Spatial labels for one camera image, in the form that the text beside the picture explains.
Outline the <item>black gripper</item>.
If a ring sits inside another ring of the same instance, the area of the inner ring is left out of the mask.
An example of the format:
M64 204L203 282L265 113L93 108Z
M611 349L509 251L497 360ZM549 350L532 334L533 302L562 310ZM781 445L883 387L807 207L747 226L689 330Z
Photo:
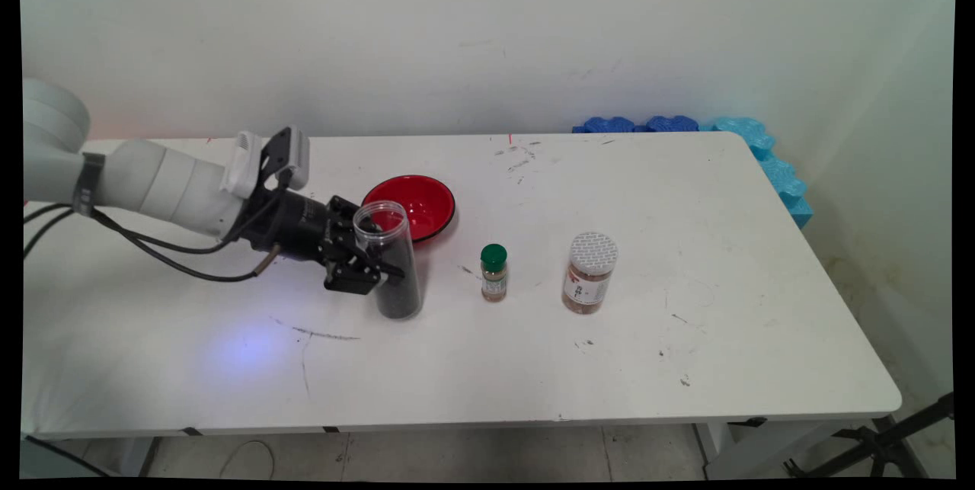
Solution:
M244 240L255 251L280 247L280 255L294 261L324 262L324 288L368 295L386 281L404 279L404 269L382 257L377 245L356 238L376 238L381 227L372 216L357 216L361 207L341 196L326 204L285 190L257 189L244 211ZM320 251L324 240L324 257Z

